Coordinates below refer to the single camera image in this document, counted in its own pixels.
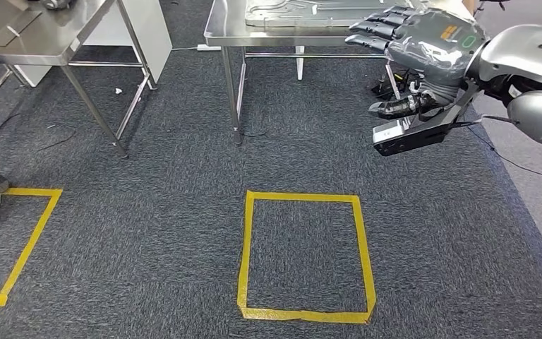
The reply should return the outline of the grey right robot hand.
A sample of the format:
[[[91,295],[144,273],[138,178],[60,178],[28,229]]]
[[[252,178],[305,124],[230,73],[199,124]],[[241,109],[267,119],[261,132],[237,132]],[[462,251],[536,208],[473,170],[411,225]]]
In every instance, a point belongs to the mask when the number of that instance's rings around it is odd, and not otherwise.
[[[439,8],[417,11],[393,6],[349,26],[347,44],[382,52],[389,61],[423,76],[417,89],[399,100],[376,102],[368,111],[399,119],[454,102],[472,57],[487,41],[473,20]]]

